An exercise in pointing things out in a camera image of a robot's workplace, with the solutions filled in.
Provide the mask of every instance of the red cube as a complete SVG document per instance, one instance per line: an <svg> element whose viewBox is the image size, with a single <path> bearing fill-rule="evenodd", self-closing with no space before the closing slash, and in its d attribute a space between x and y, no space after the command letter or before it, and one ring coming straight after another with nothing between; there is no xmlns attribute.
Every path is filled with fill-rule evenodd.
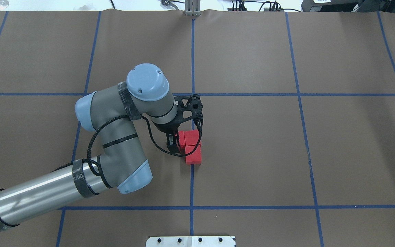
<svg viewBox="0 0 395 247"><path fill-rule="evenodd" d="M193 151L193 149L194 149L194 146L186 146L185 153L190 153L191 151ZM191 155L185 156L185 164L199 165L201 163L202 163L202 152L201 152L201 146L199 145L194 153L192 153Z"/></svg>
<svg viewBox="0 0 395 247"><path fill-rule="evenodd" d="M185 149L185 134L184 131L179 131L179 148L181 151Z"/></svg>
<svg viewBox="0 0 395 247"><path fill-rule="evenodd" d="M184 137L185 137L185 146L196 146L196 143L199 140L199 131L198 130L184 131Z"/></svg>

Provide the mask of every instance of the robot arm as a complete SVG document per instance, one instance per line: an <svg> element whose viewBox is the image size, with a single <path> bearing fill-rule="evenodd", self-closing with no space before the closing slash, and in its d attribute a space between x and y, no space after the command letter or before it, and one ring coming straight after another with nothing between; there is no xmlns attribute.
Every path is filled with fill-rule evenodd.
<svg viewBox="0 0 395 247"><path fill-rule="evenodd" d="M140 64L129 72L126 82L79 99L75 111L88 131L121 116L99 132L104 152L92 162L101 167L90 167L90 160L80 159L42 177L1 189L0 231L108 188L117 187L127 194L146 186L152 173L132 122L141 119L142 113L166 133L171 153L179 153L177 128L182 122L193 120L199 130L203 124L199 95L174 97L163 72L153 64ZM183 118L184 111L191 111L192 116Z"/></svg>

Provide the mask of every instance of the light blue joint cap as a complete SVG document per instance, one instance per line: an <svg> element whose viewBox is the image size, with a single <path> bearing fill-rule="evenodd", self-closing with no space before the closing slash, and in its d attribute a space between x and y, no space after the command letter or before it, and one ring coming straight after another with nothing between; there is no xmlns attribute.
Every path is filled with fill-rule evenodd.
<svg viewBox="0 0 395 247"><path fill-rule="evenodd" d="M91 121L91 102L96 92L80 98L75 103L75 115L82 127L87 131L95 131Z"/></svg>
<svg viewBox="0 0 395 247"><path fill-rule="evenodd" d="M129 194L148 185L150 181L152 181L152 172L150 171L149 161L146 160L132 175L117 186L117 189L121 194Z"/></svg>
<svg viewBox="0 0 395 247"><path fill-rule="evenodd" d="M127 74L127 89L137 99L157 101L169 92L169 82L163 72L151 63L137 65Z"/></svg>

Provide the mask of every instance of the black device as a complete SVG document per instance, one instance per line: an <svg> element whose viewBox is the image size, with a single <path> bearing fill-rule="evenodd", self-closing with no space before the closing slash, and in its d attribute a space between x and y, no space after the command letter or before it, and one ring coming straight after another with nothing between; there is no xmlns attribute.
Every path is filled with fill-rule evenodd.
<svg viewBox="0 0 395 247"><path fill-rule="evenodd" d="M359 0L303 0L301 8L304 12L351 12L358 2Z"/></svg>
<svg viewBox="0 0 395 247"><path fill-rule="evenodd" d="M395 12L395 0L360 0L358 12Z"/></svg>

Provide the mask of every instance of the black plastic mount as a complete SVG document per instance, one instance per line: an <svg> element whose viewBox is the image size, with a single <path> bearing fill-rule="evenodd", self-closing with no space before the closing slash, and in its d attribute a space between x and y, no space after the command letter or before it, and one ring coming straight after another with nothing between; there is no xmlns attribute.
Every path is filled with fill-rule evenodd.
<svg viewBox="0 0 395 247"><path fill-rule="evenodd" d="M171 153L179 153L179 132L178 128L183 122L193 120L194 124L200 128L204 125L204 117L202 115L202 103L199 94L192 94L188 97L186 96L176 96L175 105L178 108L176 116L174 119L166 124L159 125L155 123L156 128L159 131L166 133L167 137L167 148ZM190 117L184 118L184 112L191 112Z"/></svg>

